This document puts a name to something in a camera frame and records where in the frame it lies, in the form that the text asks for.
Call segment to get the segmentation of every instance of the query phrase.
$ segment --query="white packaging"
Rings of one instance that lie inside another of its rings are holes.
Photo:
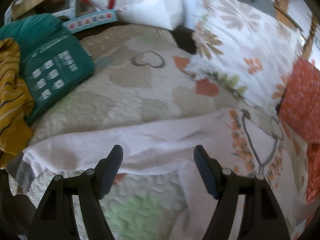
[[[108,9],[109,0],[91,0],[101,9]],[[183,22],[182,0],[115,0],[113,9],[119,20],[168,30]]]

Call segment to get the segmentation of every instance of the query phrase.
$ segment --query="yellow striped fabric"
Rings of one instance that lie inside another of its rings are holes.
[[[0,169],[26,147],[33,135],[24,122],[33,98],[19,78],[20,48],[12,39],[0,41]]]

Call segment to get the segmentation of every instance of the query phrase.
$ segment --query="pillow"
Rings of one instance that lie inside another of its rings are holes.
[[[277,134],[280,138],[284,138],[282,143],[284,149],[290,155],[297,188],[297,192],[291,196],[292,205],[287,214],[287,222],[292,226],[297,226],[314,212],[320,204],[319,198],[317,200],[313,198],[312,203],[309,200],[312,196],[310,193],[317,194],[317,191],[311,187],[314,179],[310,175],[316,175],[317,173],[313,170],[315,165],[312,165],[312,160],[310,160],[310,145],[308,146],[307,142],[283,120],[280,120],[279,126],[281,132],[277,132]]]
[[[279,116],[309,143],[306,202],[320,194],[320,71],[305,59],[293,67]]]
[[[118,11],[119,20],[174,30],[183,22],[182,0],[91,0],[99,8]]]
[[[214,77],[225,87],[276,115],[300,48],[300,33],[237,0],[201,0],[185,71],[197,80]]]
[[[251,5],[257,10],[266,13],[273,18],[276,18],[276,9],[273,6],[273,2],[271,0],[237,0],[239,2],[243,2]]]
[[[305,59],[293,67],[279,116],[308,143],[320,143],[320,71]]]

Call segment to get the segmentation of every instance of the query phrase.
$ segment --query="heart pattern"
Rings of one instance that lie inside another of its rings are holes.
[[[173,60],[178,70],[185,73],[183,70],[189,64],[190,59],[188,57],[173,56]]]
[[[133,57],[131,63],[132,65],[139,67],[150,66],[153,68],[163,68],[165,62],[163,57],[161,57],[158,53],[148,50]]]

